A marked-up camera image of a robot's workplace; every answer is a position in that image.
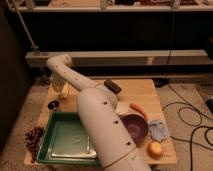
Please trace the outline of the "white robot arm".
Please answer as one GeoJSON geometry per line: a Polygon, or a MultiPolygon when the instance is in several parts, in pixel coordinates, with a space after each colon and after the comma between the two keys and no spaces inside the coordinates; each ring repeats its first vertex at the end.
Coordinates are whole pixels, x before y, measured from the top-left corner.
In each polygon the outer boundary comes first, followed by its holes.
{"type": "Polygon", "coordinates": [[[48,68],[79,91],[76,107],[104,171],[151,171],[116,113],[117,96],[71,69],[68,54],[50,57],[48,68]]]}

